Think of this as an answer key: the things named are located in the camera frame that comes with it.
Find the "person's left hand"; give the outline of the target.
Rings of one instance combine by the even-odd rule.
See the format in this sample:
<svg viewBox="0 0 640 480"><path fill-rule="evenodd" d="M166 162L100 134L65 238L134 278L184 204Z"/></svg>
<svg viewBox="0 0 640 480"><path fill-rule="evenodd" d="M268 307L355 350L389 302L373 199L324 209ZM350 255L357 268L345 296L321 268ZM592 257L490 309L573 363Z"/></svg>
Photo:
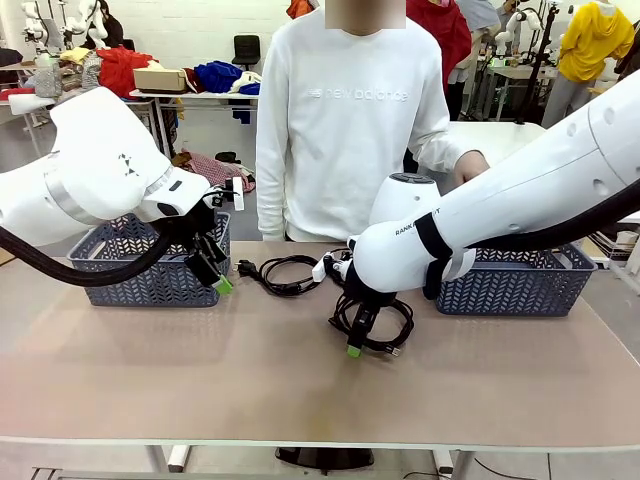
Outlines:
<svg viewBox="0 0 640 480"><path fill-rule="evenodd" d="M490 168L484 155L479 151L469 151L456 162L453 174L457 186L469 182Z"/></svg>

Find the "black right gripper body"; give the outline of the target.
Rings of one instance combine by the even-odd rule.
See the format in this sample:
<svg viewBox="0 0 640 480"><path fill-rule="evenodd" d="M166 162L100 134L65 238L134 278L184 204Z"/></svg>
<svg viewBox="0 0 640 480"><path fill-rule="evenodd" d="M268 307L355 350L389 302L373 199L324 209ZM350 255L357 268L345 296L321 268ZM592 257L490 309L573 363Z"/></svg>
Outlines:
<svg viewBox="0 0 640 480"><path fill-rule="evenodd" d="M396 296L396 292L383 293L368 287L358 276L354 264L350 264L346 273L347 298L363 304L368 310L373 310L391 306Z"/></svg>

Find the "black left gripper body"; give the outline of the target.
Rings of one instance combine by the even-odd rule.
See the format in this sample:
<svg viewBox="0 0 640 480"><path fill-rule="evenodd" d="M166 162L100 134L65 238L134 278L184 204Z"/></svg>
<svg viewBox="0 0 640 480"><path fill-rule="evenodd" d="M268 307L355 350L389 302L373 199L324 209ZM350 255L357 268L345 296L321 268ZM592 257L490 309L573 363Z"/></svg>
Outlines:
<svg viewBox="0 0 640 480"><path fill-rule="evenodd" d="M207 199L201 199L190 211L177 219L177 243L184 248L194 248L197 241L214 232L215 227L216 209Z"/></svg>

